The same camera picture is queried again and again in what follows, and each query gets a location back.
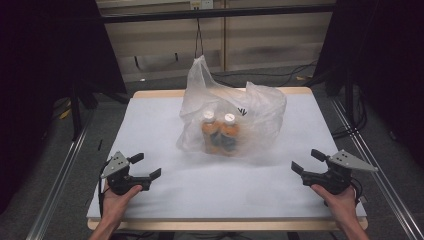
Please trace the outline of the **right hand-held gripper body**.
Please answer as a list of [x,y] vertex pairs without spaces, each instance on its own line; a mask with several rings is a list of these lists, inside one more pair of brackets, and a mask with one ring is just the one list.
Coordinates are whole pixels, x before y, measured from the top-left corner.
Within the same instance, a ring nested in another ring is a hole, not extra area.
[[329,159],[325,163],[327,164],[327,171],[324,173],[303,171],[301,179],[305,186],[318,184],[331,194],[337,195],[351,185],[353,170],[378,171],[377,167],[345,150],[340,150],[332,156],[329,155]]

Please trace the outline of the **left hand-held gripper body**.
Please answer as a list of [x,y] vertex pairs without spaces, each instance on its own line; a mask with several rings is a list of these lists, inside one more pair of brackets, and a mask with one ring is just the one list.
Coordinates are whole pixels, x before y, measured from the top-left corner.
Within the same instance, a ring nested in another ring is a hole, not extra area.
[[106,179],[108,186],[116,195],[124,195],[133,186],[141,185],[144,191],[149,191],[151,180],[148,177],[133,177],[129,174],[131,163],[120,151],[117,151],[100,172],[100,178]]

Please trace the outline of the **clear plastic bag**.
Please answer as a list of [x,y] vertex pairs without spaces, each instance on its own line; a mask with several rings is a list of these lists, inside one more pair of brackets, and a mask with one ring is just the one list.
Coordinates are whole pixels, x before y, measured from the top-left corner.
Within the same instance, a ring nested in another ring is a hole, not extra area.
[[[177,147],[183,151],[205,152],[201,130],[203,112],[211,110],[221,125],[227,113],[236,116],[239,125],[238,146],[234,155],[242,157],[264,151],[276,141],[283,125],[287,96],[282,91],[248,82],[243,90],[224,86],[215,81],[206,60],[200,56],[193,61],[187,76],[187,86],[179,116],[184,123]],[[221,147],[219,134],[219,152]]]

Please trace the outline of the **orange drink bottle white cap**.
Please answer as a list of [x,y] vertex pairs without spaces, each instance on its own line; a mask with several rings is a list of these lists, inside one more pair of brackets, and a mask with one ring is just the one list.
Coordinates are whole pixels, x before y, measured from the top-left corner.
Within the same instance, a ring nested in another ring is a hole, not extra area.
[[213,111],[206,110],[203,112],[201,130],[205,142],[205,152],[217,154],[219,152],[220,124]]
[[239,125],[236,123],[236,116],[227,113],[221,125],[221,147],[225,155],[234,155],[238,146]]

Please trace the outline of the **person's left hand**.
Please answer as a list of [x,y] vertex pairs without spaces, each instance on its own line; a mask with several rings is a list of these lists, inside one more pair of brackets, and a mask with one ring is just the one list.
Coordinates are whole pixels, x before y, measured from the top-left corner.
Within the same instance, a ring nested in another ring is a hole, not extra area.
[[141,190],[142,186],[136,185],[124,195],[116,195],[110,190],[105,191],[101,224],[115,230],[120,225],[130,200]]

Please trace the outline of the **person's right hand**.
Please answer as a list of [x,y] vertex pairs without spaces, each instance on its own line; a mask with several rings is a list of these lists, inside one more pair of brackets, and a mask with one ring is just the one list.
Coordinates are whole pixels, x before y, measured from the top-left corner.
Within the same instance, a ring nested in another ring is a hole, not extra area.
[[352,228],[358,223],[356,215],[355,190],[348,187],[342,193],[334,195],[324,187],[314,184],[311,189],[328,205],[337,226],[342,230]]

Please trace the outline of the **black metal stand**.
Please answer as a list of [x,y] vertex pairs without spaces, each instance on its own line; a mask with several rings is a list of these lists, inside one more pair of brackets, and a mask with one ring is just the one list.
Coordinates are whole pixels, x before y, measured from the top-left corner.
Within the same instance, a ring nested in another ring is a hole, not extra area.
[[73,81],[70,88],[70,102],[73,121],[73,141],[82,133],[83,125],[80,114],[80,104],[87,109],[95,109],[98,106],[93,91],[95,85],[86,81]]

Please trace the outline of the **black curtain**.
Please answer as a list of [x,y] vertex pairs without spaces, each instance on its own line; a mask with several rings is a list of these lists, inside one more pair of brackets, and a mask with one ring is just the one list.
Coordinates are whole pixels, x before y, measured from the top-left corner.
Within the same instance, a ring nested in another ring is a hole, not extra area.
[[0,0],[0,215],[36,161],[53,104],[124,93],[96,0]]
[[312,82],[348,80],[424,168],[424,0],[336,0]]

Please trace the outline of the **black horizontal bar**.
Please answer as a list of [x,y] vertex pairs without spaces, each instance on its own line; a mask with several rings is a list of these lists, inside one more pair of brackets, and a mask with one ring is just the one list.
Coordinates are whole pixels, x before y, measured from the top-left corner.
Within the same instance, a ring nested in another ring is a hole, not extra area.
[[209,10],[187,10],[157,13],[138,14],[113,14],[104,15],[99,18],[102,23],[129,23],[167,20],[186,20],[221,17],[244,17],[259,15],[278,14],[307,14],[332,12],[336,8],[335,4],[314,4],[314,5],[290,5],[274,7],[254,7],[254,8],[227,8]]

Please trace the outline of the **white wall socket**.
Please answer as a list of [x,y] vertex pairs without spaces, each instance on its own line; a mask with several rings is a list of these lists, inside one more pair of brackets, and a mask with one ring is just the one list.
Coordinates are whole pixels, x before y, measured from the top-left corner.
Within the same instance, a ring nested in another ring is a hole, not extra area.
[[190,0],[191,10],[208,10],[214,8],[213,0]]

